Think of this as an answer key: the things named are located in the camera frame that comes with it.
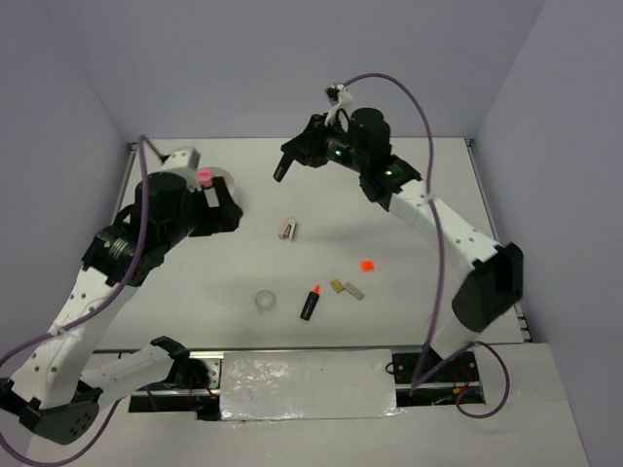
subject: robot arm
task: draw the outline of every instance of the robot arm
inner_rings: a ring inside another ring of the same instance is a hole
[[[138,352],[95,370],[83,371],[110,323],[136,294],[149,272],[186,236],[232,232],[242,215],[221,177],[212,180],[217,206],[210,206],[197,171],[200,155],[182,148],[149,175],[147,235],[138,267],[119,297],[93,319],[67,332],[106,300],[126,274],[137,246],[142,184],[135,203],[99,231],[83,256],[76,284],[50,334],[11,378],[0,384],[0,408],[19,417],[33,433],[70,444],[91,426],[99,410],[144,385],[173,380],[190,352],[170,338],[155,339]]]
[[[348,130],[328,114],[313,115],[305,130],[281,146],[274,174],[280,182],[293,161],[311,167],[336,162],[359,173],[365,196],[399,217],[434,247],[437,235],[424,181],[391,153],[389,125],[377,109],[357,109]],[[437,329],[431,348],[446,358],[474,341],[523,294],[523,253],[477,232],[443,200],[434,198],[443,226],[448,263],[462,280],[452,301],[454,315]]]

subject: purple cable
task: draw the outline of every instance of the purple cable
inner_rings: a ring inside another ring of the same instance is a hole
[[[416,97],[407,89],[405,85],[400,83],[398,80],[396,80],[392,76],[386,75],[385,73],[364,73],[362,75],[355,76],[354,78],[345,81],[344,86],[348,87],[351,84],[356,83],[357,81],[365,80],[367,78],[381,78],[383,80],[390,81],[399,88],[401,88],[405,94],[407,94],[411,102],[413,102],[413,104],[418,109],[418,112],[420,113],[421,120],[424,123],[424,130],[426,131],[426,139],[428,140],[428,167],[426,168],[426,180],[424,181],[424,184],[426,196],[429,199],[428,204],[430,205],[430,212],[432,213],[432,218],[435,221],[435,230],[437,231],[437,244],[439,246],[439,270],[437,273],[437,290],[435,292],[435,302],[432,307],[432,313],[430,315],[430,326],[428,327],[428,333],[426,334],[424,344],[421,347],[421,358],[418,359],[418,364],[416,365],[416,369],[413,372],[413,378],[411,379],[411,388],[412,390],[415,390],[422,383],[419,376],[423,369],[424,362],[426,361],[426,357],[430,349],[430,343],[432,342],[432,338],[434,337],[435,331],[437,329],[437,322],[439,321],[441,299],[444,292],[444,281],[446,276],[446,247],[444,244],[443,228],[441,227],[441,219],[439,218],[439,213],[437,212],[437,206],[435,206],[433,198],[430,197],[432,184],[432,167],[435,161],[435,150],[432,142],[432,131],[430,130],[430,124],[428,123],[428,118],[426,117],[424,109],[421,107]]]
[[[124,288],[128,285],[129,280],[133,276],[134,271],[136,270],[136,267],[138,266],[138,262],[140,261],[140,256],[143,252],[143,247],[145,246],[145,235],[147,234],[147,214],[149,211],[149,177],[147,176],[147,161],[145,159],[145,143],[147,143],[149,147],[159,157],[162,156],[160,152],[158,152],[154,144],[147,138],[147,136],[145,135],[139,136],[138,156],[140,159],[140,173],[141,173],[141,178],[142,178],[142,183],[143,183],[143,194],[141,198],[140,228],[138,230],[138,240],[136,241],[136,249],[134,252],[134,257],[132,258],[132,261],[129,264],[126,274],[124,275],[121,282],[119,283],[119,286],[115,288],[112,294],[110,294],[108,298],[106,298],[106,300],[104,300],[99,306],[97,306],[91,313],[86,314],[82,318],[76,319],[75,321],[72,321],[71,323],[61,327],[60,328],[61,332],[70,331],[80,326],[81,324],[86,323],[87,321],[95,318],[99,313],[101,313],[110,304],[112,304],[115,301],[115,299],[119,297],[119,294],[121,294]],[[34,345],[38,345],[53,337],[54,336],[52,334],[45,333],[45,334],[42,334],[41,336],[38,336],[36,338],[33,338],[29,341],[26,341],[18,345],[12,350],[9,350],[5,355],[2,356],[2,358],[0,358],[0,368],[2,368],[10,359],[18,355],[20,352],[23,352],[27,348],[32,347]],[[104,420],[104,423],[101,425],[101,427],[99,428],[99,430],[97,431],[93,439],[90,440],[89,443],[82,450],[80,450],[78,453],[74,454],[68,459],[60,460],[58,462],[39,462],[37,460],[29,459],[28,457],[20,454],[15,449],[13,449],[13,447],[9,445],[7,440],[2,435],[2,432],[0,432],[0,447],[2,447],[2,449],[4,449],[9,455],[11,455],[18,462],[21,462],[22,464],[31,465],[33,467],[61,467],[63,465],[67,465],[73,462],[74,460],[82,457],[97,442],[99,437],[102,435],[102,433],[106,429],[106,426],[108,426],[110,419],[112,418],[113,414],[115,413],[115,410],[119,406],[119,402],[120,401],[117,401],[113,404],[112,408],[110,409],[110,412],[108,413],[108,415],[106,416],[106,419]]]
[[[466,344],[465,346],[463,346],[462,348],[460,348],[459,350],[457,350],[455,353],[450,355],[448,358],[446,358],[442,362],[435,365],[432,369],[430,369],[424,375],[420,376],[421,371],[424,366],[424,362],[426,361],[426,357],[428,355],[428,351],[430,349],[430,343],[432,342],[432,338],[435,335],[435,330],[437,329],[437,322],[439,320],[439,312],[441,310],[441,298],[442,298],[443,291],[444,291],[444,280],[445,280],[445,274],[446,274],[446,249],[445,249],[445,244],[444,244],[443,228],[441,226],[441,219],[439,218],[439,213],[437,212],[437,206],[435,206],[433,198],[430,197],[432,167],[433,167],[433,163],[435,159],[435,156],[434,156],[435,153],[434,153],[433,142],[432,142],[432,131],[430,130],[430,124],[428,123],[428,118],[426,117],[426,114],[424,113],[424,110],[421,107],[418,100],[416,99],[416,97],[407,89],[405,85],[400,83],[400,81],[393,78],[392,76],[389,76],[385,73],[364,73],[362,75],[355,76],[354,78],[351,78],[345,81],[344,86],[348,87],[351,84],[356,83],[357,81],[361,81],[367,78],[381,78],[383,80],[390,81],[394,83],[396,86],[398,86],[399,88],[401,88],[405,94],[407,94],[411,102],[413,102],[413,104],[418,109],[418,112],[420,113],[421,120],[424,123],[424,130],[426,131],[426,139],[428,140],[428,168],[426,169],[426,180],[424,183],[425,183],[426,196],[430,199],[430,201],[428,202],[428,204],[430,204],[430,212],[432,213],[433,220],[435,221],[435,229],[437,231],[437,242],[439,245],[439,273],[437,275],[437,291],[435,293],[435,302],[432,308],[430,326],[428,327],[426,340],[424,341],[424,344],[421,347],[421,357],[418,359],[418,364],[416,365],[416,369],[413,372],[413,377],[411,379],[411,390],[415,391],[418,388],[418,386],[426,382],[435,373],[437,373],[443,367],[445,367],[450,362],[455,360],[459,355],[461,355],[466,350],[470,349],[476,344],[482,345],[485,348],[487,348],[490,353],[494,355],[497,362],[499,362],[499,365],[501,366],[502,371],[504,372],[504,384],[505,384],[504,395],[500,403],[497,405],[497,407],[495,407],[495,409],[493,409],[491,412],[482,413],[482,414],[468,413],[459,404],[460,404],[462,397],[467,392],[471,392],[475,390],[475,388],[471,388],[471,389],[461,392],[458,395],[457,408],[459,412],[471,418],[488,418],[490,416],[495,415],[499,411],[501,411],[504,405],[506,404],[506,401],[508,400],[508,395],[510,394],[510,375],[508,374],[508,369],[506,368],[506,365],[504,364],[504,361],[501,359],[499,354],[487,343],[484,343],[481,341],[470,342]]]
[[[444,368],[450,362],[457,359],[463,352],[466,352],[470,348],[475,347],[477,345],[482,345],[483,347],[485,347],[495,357],[495,360],[497,360],[497,362],[499,363],[499,366],[502,368],[502,371],[504,372],[504,394],[502,395],[502,398],[499,401],[499,404],[497,404],[497,406],[495,406],[495,408],[492,411],[487,412],[487,413],[469,413],[463,407],[460,406],[460,401],[462,400],[463,396],[467,394],[468,392],[477,391],[478,388],[476,387],[470,387],[462,391],[457,396],[457,399],[455,400],[455,404],[457,405],[458,411],[461,412],[465,416],[468,416],[470,418],[489,418],[490,416],[494,416],[495,414],[499,413],[499,411],[501,411],[504,405],[506,404],[506,401],[508,401],[508,396],[510,395],[510,375],[508,374],[508,368],[506,368],[506,365],[504,364],[502,357],[499,356],[499,353],[497,353],[497,351],[495,351],[493,347],[491,347],[489,344],[485,342],[474,341],[474,342],[467,343],[466,345],[461,347],[459,350],[457,350],[455,353],[450,355],[448,358],[439,362],[437,365],[435,365],[430,370],[428,370],[424,375],[422,375],[420,377],[419,384],[423,384],[427,382],[431,377],[433,377],[442,368]]]
[[[152,406],[152,411],[157,412],[158,405],[156,405],[156,398],[154,397],[154,393],[151,391],[151,389],[148,386],[143,387],[143,391],[145,391],[145,393],[147,394],[147,397],[149,398],[149,403]]]

